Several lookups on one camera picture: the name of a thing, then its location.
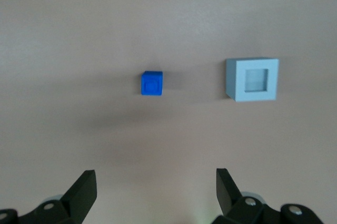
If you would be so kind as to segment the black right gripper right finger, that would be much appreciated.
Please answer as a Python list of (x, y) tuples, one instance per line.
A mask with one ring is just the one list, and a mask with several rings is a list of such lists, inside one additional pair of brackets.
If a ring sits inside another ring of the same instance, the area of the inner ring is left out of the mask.
[(226, 168), (216, 170), (216, 196), (222, 214), (213, 223), (322, 223), (306, 206), (289, 203), (276, 211), (253, 196), (243, 196)]

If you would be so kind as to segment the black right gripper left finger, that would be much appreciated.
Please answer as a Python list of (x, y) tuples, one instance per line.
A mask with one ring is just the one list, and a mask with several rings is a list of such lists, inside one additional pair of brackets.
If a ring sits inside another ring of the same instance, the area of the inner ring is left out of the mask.
[(96, 173), (86, 170), (58, 200), (46, 201), (23, 216), (15, 209), (2, 209), (1, 223), (82, 223), (96, 198)]

